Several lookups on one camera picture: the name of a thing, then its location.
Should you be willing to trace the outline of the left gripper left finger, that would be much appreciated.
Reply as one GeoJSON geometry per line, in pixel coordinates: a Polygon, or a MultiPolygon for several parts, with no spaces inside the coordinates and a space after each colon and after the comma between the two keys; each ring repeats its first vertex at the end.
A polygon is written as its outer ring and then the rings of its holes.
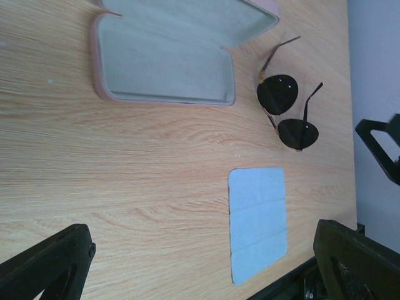
{"type": "Polygon", "coordinates": [[[80,299],[95,253],[88,226],[72,224],[1,263],[1,299],[80,299]]]}

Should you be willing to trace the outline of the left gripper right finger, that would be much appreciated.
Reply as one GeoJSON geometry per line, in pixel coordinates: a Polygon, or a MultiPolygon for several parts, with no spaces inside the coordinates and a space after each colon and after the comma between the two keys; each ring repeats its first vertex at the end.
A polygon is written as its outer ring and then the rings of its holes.
{"type": "Polygon", "coordinates": [[[399,299],[399,254],[335,220],[319,220],[313,250],[330,299],[349,299],[340,266],[380,299],[399,299]]]}

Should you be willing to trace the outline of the pink glasses case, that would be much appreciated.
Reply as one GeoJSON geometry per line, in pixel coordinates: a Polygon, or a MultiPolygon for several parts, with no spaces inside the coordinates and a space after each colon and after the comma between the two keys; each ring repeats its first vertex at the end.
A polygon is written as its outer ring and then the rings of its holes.
{"type": "Polygon", "coordinates": [[[236,48],[279,22],[275,1],[100,1],[94,88],[106,101],[229,106],[236,48]]]}

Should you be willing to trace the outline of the black aviator sunglasses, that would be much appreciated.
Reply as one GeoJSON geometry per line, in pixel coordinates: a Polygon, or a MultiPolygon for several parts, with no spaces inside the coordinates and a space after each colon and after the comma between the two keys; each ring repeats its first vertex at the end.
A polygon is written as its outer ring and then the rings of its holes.
{"type": "Polygon", "coordinates": [[[299,86],[298,82],[288,74],[266,76],[266,69],[278,49],[299,38],[300,36],[294,37],[272,49],[271,54],[259,71],[256,96],[281,142],[285,146],[301,152],[312,146],[319,137],[318,128],[308,121],[308,106],[311,98],[323,87],[323,83],[320,82],[307,98],[301,119],[289,118],[276,122],[275,116],[286,113],[294,106],[299,94],[299,86]]]}

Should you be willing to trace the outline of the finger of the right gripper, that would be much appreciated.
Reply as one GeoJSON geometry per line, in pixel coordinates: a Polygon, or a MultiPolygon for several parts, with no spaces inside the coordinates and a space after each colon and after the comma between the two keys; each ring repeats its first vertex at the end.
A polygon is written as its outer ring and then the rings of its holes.
{"type": "Polygon", "coordinates": [[[393,161],[371,133],[372,131],[384,132],[399,146],[399,114],[395,114],[389,122],[362,119],[355,131],[389,180],[399,184],[399,158],[393,161]]]}

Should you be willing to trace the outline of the light blue cleaning cloth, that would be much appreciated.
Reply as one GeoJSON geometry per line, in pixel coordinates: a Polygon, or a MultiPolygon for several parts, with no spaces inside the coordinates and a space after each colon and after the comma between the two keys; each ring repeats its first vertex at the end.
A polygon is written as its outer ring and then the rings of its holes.
{"type": "Polygon", "coordinates": [[[228,191],[231,272],[238,286],[287,252],[284,171],[280,167],[234,169],[228,191]]]}

